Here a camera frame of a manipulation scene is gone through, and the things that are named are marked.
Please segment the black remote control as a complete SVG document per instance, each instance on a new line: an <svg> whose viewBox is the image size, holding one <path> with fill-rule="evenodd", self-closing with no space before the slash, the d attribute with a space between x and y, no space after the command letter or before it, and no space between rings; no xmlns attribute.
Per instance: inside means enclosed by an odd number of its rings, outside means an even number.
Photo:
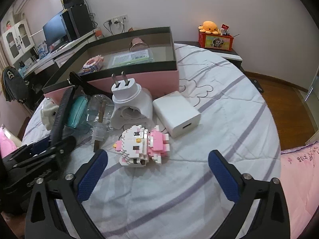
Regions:
<svg viewBox="0 0 319 239"><path fill-rule="evenodd" d="M50 146L53 146L61 141L63 136L63 129L69 117L71 109L72 98L75 94L76 88L74 86L68 88L61 99L59 108L57 110L56 118L50 132Z"/></svg>

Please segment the white rabbit night light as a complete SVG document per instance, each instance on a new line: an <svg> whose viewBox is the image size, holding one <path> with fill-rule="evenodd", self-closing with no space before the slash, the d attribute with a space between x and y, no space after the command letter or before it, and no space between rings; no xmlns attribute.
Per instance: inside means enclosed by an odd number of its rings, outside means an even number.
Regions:
<svg viewBox="0 0 319 239"><path fill-rule="evenodd" d="M53 127L58 108L59 106L52 99L44 99L43 106L40 110L40 117L47 131L50 131Z"/></svg>

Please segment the teal heart plastic case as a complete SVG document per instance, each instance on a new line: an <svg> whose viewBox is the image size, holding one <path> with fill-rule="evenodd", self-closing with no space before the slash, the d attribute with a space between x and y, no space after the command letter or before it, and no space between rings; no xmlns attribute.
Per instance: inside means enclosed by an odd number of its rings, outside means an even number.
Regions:
<svg viewBox="0 0 319 239"><path fill-rule="evenodd" d="M66 127L79 129L83 126L84 114L87 110L87 104L88 98L85 95L81 95L73 99Z"/></svg>

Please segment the clear glass bottle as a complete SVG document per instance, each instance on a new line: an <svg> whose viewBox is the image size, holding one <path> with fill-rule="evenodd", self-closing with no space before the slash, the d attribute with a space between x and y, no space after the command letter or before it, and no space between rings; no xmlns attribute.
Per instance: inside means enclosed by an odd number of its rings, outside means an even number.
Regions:
<svg viewBox="0 0 319 239"><path fill-rule="evenodd" d="M91 97L87 108L87 123L91 126L91 136L94 141L94 152L100 149L100 144L112 130L110 119L114 111L114 103L104 94Z"/></svg>

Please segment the black hair claw clip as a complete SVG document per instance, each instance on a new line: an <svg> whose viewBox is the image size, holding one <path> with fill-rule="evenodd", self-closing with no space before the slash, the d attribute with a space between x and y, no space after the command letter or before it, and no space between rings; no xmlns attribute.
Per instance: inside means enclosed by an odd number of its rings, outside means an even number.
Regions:
<svg viewBox="0 0 319 239"><path fill-rule="evenodd" d="M69 73L69 80L75 87L81 87L83 93L87 96L92 97L96 94L103 94L103 91L100 91L98 88L84 81L78 74L73 71Z"/></svg>

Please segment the pink white cat brick figure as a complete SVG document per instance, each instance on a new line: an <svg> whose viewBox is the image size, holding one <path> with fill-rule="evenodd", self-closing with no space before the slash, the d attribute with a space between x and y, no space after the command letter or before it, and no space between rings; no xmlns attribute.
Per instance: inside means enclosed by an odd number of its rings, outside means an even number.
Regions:
<svg viewBox="0 0 319 239"><path fill-rule="evenodd" d="M161 132L158 125L151 130L134 125L122 133L113 148L121 154L121 166L142 168L149 161L160 165L170 152L169 134Z"/></svg>

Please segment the pink donut brick model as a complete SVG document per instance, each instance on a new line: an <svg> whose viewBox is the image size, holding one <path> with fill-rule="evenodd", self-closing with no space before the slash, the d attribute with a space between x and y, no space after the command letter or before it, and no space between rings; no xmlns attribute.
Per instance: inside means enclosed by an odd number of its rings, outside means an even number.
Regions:
<svg viewBox="0 0 319 239"><path fill-rule="evenodd" d="M84 73L99 71L104 63L104 57L101 55L88 59L82 67Z"/></svg>

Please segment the white travel plug adapter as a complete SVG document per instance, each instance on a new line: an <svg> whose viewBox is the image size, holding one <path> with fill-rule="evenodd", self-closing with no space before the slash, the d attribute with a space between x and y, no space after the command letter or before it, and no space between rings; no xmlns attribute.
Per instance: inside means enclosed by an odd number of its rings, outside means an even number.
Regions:
<svg viewBox="0 0 319 239"><path fill-rule="evenodd" d="M136 83L135 79L127 78L122 72L118 80L113 74L114 84L111 87L114 111L110 124L114 129L124 125L150 124L153 121L153 100L150 92Z"/></svg>

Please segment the white usb charger cube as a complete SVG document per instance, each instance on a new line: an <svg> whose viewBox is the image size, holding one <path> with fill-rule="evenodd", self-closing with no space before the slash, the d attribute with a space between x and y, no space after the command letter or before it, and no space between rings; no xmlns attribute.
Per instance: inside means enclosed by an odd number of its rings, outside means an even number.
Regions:
<svg viewBox="0 0 319 239"><path fill-rule="evenodd" d="M159 120L172 138L177 138L198 126L201 114L178 91L153 101Z"/></svg>

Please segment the rose gold metal cup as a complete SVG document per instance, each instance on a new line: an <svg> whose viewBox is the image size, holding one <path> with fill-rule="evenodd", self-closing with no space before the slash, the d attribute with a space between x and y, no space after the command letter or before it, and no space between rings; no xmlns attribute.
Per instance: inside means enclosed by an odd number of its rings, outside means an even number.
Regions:
<svg viewBox="0 0 319 239"><path fill-rule="evenodd" d="M149 45L145 43L144 40L142 40L139 37L136 37L131 40L129 51L135 52L135 51L145 50L148 48L149 48Z"/></svg>

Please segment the pink quilt right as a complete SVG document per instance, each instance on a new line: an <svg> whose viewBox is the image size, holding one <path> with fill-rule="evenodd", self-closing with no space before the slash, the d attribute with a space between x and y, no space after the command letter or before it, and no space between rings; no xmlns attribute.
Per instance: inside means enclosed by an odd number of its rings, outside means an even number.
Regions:
<svg viewBox="0 0 319 239"><path fill-rule="evenodd" d="M290 237L298 238L318 208L318 142L281 152L280 181L288 205Z"/></svg>

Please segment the white striped quilted tablecloth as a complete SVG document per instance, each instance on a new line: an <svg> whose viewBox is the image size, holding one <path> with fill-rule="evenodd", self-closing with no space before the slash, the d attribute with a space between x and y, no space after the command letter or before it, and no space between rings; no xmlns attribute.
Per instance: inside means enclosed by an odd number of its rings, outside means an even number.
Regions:
<svg viewBox="0 0 319 239"><path fill-rule="evenodd" d="M256 180L281 174L273 116L251 81L217 54L176 44L179 91L201 113L199 125L170 139L161 165L119 164L114 131L109 162L84 208L106 238L210 238L232 208L208 166L216 149Z"/></svg>

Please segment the orange cap water bottle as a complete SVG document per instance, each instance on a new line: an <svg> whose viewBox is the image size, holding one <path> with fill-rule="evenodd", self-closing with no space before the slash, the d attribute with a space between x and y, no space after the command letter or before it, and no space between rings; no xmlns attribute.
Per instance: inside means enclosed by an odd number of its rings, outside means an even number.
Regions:
<svg viewBox="0 0 319 239"><path fill-rule="evenodd" d="M99 27L97 27L97 28L95 29L95 36L96 36L97 40L104 38L104 35L103 35L103 33L102 33L102 30L101 30Z"/></svg>

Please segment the red cartoon storage box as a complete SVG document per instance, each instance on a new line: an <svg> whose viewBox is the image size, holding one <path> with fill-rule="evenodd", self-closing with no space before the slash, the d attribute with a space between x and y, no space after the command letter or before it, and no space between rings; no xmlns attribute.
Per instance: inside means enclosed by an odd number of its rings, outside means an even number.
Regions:
<svg viewBox="0 0 319 239"><path fill-rule="evenodd" d="M201 48L231 51L233 40L234 37L231 35L198 33L198 42Z"/></svg>

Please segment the wall power outlet strip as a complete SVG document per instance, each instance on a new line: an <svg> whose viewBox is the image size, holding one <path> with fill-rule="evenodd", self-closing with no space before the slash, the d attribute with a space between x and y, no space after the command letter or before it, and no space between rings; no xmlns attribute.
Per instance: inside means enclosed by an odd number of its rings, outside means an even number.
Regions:
<svg viewBox="0 0 319 239"><path fill-rule="evenodd" d="M107 19L106 23L108 22L111 22L112 24L124 23L125 25L127 25L128 21L129 21L128 15L122 15L122 16L117 16L114 18Z"/></svg>

